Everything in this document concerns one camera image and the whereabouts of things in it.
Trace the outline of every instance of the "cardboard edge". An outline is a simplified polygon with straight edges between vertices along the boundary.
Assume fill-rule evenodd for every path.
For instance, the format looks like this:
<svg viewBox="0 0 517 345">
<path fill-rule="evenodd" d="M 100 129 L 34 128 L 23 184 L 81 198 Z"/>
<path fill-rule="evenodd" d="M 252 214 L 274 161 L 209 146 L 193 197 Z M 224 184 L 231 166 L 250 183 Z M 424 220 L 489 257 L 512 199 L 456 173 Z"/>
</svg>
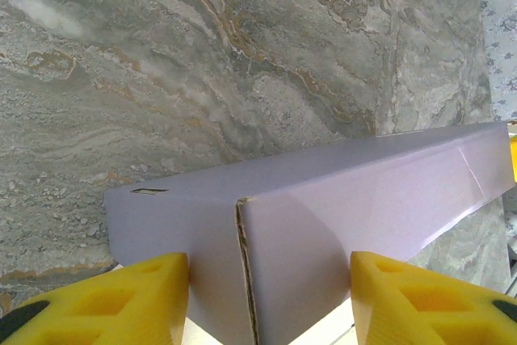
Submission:
<svg viewBox="0 0 517 345">
<path fill-rule="evenodd" d="M 250 313 L 251 329 L 253 331 L 254 344 L 259 345 L 259 323 L 257 319 L 257 308 L 253 294 L 253 280 L 251 277 L 250 252 L 246 238 L 246 229 L 242 217 L 242 206 L 253 200 L 254 197 L 242 197 L 235 204 L 235 224 L 237 226 L 237 239 L 241 249 L 242 268 L 244 269 L 244 282 L 248 299 L 248 310 Z"/>
</svg>

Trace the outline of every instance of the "corrugated cardboard edge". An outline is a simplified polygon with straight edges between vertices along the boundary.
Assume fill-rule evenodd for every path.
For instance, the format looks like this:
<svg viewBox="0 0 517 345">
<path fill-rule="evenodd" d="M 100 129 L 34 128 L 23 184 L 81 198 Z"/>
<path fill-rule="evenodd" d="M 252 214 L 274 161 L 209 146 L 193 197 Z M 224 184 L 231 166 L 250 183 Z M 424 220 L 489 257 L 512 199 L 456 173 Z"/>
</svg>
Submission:
<svg viewBox="0 0 517 345">
<path fill-rule="evenodd" d="M 259 323 L 257 321 L 257 309 L 253 295 L 250 252 L 248 249 L 246 230 L 244 228 L 244 221 L 242 220 L 241 211 L 242 205 L 251 200 L 253 200 L 253 197 L 242 197 L 241 199 L 237 200 L 237 203 L 235 204 L 235 223 L 237 225 L 237 237 L 239 241 L 239 247 L 241 249 L 242 268 L 244 268 L 244 282 L 246 287 L 246 295 L 248 298 L 248 310 L 250 312 L 251 329 L 253 331 L 254 344 L 259 345 Z"/>
</svg>

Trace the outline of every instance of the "marble veining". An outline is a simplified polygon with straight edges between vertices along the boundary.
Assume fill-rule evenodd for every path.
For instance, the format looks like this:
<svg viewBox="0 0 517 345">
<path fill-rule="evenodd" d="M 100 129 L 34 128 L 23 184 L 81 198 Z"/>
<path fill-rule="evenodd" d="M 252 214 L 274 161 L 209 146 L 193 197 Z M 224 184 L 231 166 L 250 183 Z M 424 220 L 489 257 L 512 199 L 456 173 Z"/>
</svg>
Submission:
<svg viewBox="0 0 517 345">
<path fill-rule="evenodd" d="M 109 259 L 107 187 L 488 120 L 478 0 L 0 0 L 0 273 Z"/>
</svg>

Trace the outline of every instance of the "white cardboard box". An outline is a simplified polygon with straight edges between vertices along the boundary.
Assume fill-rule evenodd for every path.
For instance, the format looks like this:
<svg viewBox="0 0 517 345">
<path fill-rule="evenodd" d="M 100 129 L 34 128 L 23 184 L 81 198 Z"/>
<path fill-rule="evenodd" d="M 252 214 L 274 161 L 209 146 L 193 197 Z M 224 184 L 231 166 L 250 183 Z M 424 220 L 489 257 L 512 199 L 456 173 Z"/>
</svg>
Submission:
<svg viewBox="0 0 517 345">
<path fill-rule="evenodd" d="M 348 260 L 416 255 L 515 185 L 507 126 L 361 140 L 107 191 L 123 265 L 191 264 L 189 317 L 225 345 L 285 345 L 341 304 Z"/>
</svg>

